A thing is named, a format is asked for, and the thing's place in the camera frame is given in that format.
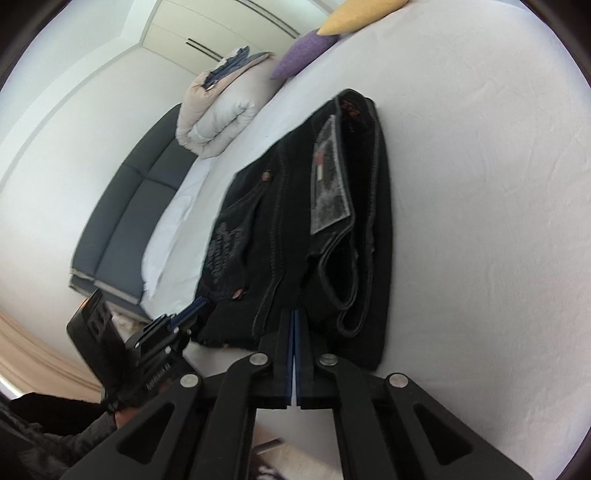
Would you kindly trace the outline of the folded beige grey duvet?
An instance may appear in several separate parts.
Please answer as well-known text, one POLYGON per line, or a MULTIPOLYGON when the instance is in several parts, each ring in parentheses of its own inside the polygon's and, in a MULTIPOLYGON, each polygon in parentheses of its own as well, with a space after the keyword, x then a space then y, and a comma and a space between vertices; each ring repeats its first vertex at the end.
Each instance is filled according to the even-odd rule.
POLYGON ((276 64, 273 53, 243 46, 198 74, 180 104, 179 145, 202 159, 221 155, 280 90, 283 82, 271 77, 276 64))

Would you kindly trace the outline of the dark grey upholstered headboard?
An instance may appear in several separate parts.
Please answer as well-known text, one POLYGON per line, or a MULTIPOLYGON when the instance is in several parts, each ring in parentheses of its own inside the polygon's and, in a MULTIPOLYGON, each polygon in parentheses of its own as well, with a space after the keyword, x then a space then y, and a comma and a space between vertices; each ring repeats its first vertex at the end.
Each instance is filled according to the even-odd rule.
POLYGON ((179 105, 168 110, 121 163, 90 215, 70 265, 70 288, 85 296, 99 289, 107 302, 139 318, 147 316, 141 307, 143 254, 197 159, 175 138, 179 110, 179 105))

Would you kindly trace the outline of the black denim pants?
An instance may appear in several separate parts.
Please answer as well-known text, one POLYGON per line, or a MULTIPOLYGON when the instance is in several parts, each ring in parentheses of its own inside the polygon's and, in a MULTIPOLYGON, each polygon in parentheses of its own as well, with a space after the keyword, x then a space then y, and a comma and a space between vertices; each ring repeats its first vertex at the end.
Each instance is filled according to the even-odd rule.
POLYGON ((374 371, 393 246, 384 132, 374 102, 348 89, 235 174, 205 250, 193 340, 253 350, 294 312, 318 354, 374 371))

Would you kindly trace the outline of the yellow cushion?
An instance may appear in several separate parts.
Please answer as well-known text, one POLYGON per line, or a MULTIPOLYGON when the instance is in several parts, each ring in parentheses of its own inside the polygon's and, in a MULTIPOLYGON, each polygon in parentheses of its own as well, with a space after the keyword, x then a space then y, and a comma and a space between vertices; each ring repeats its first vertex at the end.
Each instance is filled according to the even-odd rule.
POLYGON ((344 35, 359 31, 408 3, 408 0, 348 0, 329 15, 318 29, 318 35, 344 35))

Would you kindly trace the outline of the cream built-in wardrobe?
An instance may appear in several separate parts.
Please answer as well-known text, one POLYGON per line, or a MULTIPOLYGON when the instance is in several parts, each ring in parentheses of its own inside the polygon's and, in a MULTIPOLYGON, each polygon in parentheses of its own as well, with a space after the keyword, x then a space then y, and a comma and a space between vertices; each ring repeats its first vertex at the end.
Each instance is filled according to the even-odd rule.
POLYGON ((160 1, 142 47, 198 74, 243 46, 281 56, 334 9, 330 1, 160 1))

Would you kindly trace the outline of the white bed sheet mattress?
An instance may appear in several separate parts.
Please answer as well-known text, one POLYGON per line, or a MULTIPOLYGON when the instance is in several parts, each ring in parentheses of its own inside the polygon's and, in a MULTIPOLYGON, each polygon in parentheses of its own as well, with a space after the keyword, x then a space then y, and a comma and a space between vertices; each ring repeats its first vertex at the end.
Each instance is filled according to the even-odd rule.
POLYGON ((346 37, 209 163, 142 306, 190 303, 235 172, 346 88, 388 147, 394 275, 380 370, 401 371, 536 479, 590 427, 590 88, 502 1, 413 1, 346 37))

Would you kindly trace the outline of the purple cushion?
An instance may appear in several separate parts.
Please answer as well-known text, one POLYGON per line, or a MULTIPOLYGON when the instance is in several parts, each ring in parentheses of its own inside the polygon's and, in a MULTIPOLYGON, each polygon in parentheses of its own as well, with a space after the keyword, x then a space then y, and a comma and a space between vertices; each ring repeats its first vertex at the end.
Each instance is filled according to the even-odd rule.
POLYGON ((297 40, 287 53, 281 57, 270 76, 271 80, 284 80, 297 76, 301 70, 308 67, 319 56, 339 41, 339 35, 318 35, 317 30, 312 30, 297 40))

